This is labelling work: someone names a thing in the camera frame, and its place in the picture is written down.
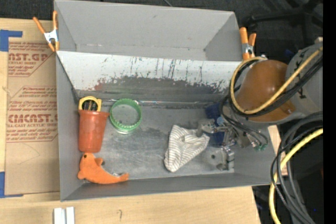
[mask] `white cloth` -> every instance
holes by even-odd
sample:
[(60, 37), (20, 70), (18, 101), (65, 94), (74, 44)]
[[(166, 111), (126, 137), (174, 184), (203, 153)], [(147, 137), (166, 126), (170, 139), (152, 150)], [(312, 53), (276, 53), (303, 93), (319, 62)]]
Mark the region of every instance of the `white cloth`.
[(197, 129), (188, 130), (177, 125), (173, 126), (163, 161), (169, 171), (177, 171), (207, 147), (210, 137), (205, 134), (197, 137), (196, 134)]

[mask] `blue tape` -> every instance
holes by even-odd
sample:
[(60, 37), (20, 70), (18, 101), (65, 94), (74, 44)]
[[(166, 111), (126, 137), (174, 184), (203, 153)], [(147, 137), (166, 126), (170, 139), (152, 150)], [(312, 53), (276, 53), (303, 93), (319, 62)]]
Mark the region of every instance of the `blue tape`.
[(0, 198), (20, 196), (22, 195), (5, 195), (5, 172), (0, 172)]
[(0, 51), (8, 51), (9, 37), (22, 37), (22, 31), (0, 30)]

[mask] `cardboard sheet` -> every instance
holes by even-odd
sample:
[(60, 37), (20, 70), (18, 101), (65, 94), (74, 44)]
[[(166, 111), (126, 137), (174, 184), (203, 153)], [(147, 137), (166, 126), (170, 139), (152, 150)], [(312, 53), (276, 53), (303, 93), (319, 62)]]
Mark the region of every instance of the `cardboard sheet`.
[[(41, 21), (46, 31), (52, 23)], [(9, 38), (5, 194), (59, 190), (55, 54), (33, 20), (0, 19)]]

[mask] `orange plastic cup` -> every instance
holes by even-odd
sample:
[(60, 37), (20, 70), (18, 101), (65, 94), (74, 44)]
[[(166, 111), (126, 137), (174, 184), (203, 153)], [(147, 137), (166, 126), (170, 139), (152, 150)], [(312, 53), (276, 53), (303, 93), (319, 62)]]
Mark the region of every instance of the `orange plastic cup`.
[(79, 139), (78, 147), (82, 152), (96, 153), (101, 149), (108, 112), (78, 110)]

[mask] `gray box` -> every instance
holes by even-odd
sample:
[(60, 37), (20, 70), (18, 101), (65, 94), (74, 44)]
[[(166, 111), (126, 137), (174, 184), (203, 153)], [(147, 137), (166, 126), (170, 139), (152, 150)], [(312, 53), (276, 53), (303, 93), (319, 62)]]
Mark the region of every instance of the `gray box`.
[[(234, 146), (235, 167), (223, 172), (216, 168), (220, 149), (210, 145), (176, 173), (163, 164), (172, 126), (196, 129), (242, 60), (233, 12), (69, 0), (55, 0), (54, 8), (62, 201), (270, 183), (271, 146), (263, 152)], [(127, 182), (77, 178), (78, 101), (88, 95), (103, 100), (103, 111), (121, 98), (141, 105), (143, 120), (130, 135), (107, 121), (95, 154), (107, 172), (130, 173)]]

